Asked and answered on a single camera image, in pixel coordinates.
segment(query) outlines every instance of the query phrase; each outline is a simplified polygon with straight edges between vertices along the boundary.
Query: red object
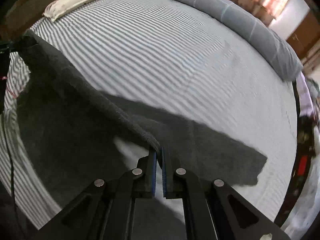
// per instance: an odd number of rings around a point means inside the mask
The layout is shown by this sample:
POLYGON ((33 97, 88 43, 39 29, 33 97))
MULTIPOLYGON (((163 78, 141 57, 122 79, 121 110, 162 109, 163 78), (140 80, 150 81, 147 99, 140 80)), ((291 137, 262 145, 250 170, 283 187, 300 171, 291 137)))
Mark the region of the red object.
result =
POLYGON ((300 159, 299 168, 298 168, 298 176, 302 176, 306 171, 308 156, 303 155, 300 159))
POLYGON ((10 95, 12 95, 13 98, 17 98, 18 96, 15 95, 15 93, 13 93, 7 86, 7 91, 10 93, 10 95))

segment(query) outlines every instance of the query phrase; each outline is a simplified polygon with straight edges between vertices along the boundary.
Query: wooden cabinet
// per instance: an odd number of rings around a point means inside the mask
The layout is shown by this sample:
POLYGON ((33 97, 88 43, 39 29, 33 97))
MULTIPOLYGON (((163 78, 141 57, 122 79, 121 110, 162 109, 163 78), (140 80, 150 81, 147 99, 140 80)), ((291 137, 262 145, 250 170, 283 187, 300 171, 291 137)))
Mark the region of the wooden cabinet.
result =
POLYGON ((14 39, 31 27, 48 4, 54 0, 17 0, 3 19, 0 19, 0 37, 2 40, 14 39))
POLYGON ((287 39, 297 56, 302 59, 320 38, 320 24, 310 11, 287 39))

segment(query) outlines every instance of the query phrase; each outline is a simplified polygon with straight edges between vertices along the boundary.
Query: wall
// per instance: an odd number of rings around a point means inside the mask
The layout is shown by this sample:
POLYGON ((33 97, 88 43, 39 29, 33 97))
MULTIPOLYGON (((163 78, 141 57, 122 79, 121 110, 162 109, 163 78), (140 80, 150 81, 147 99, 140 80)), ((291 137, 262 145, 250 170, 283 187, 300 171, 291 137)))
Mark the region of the wall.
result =
POLYGON ((286 40, 302 22, 309 12, 309 6, 304 0, 288 0, 282 13, 269 25, 281 38, 286 40))

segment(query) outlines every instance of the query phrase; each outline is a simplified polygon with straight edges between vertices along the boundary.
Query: mattress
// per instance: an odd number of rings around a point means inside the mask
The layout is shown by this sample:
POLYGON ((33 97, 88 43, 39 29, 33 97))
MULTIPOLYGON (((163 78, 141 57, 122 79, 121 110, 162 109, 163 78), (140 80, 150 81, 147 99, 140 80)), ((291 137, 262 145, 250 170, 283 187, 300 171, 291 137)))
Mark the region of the mattress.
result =
MULTIPOLYGON (((257 185, 234 188, 275 219, 296 154, 295 98, 292 84, 237 33, 174 0, 96 0, 55 23, 42 18, 31 29, 95 89, 204 123, 267 156, 257 185)), ((12 53, 4 117, 17 203, 40 228, 61 207, 34 172, 19 136, 16 97, 28 75, 12 53)), ((1 139, 0 179, 10 191, 2 130, 1 139)), ((177 205, 171 208, 181 212, 177 205)))

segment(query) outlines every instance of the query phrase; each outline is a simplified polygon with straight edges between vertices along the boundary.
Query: wooden furniture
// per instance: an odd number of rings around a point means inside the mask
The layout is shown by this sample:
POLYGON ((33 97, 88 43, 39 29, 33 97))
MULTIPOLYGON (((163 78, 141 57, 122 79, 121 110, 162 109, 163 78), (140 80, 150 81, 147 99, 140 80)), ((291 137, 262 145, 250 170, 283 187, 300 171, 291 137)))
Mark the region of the wooden furniture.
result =
POLYGON ((299 59, 306 56, 308 51, 320 38, 320 24, 310 11, 297 29, 287 39, 299 59))
POLYGON ((2 40, 12 40, 24 33, 37 20, 48 4, 54 0, 17 0, 5 17, 1 19, 0 36, 2 40))
POLYGON ((306 53, 306 56, 301 60, 301 63, 303 64, 304 75, 309 75, 320 67, 320 39, 306 53))

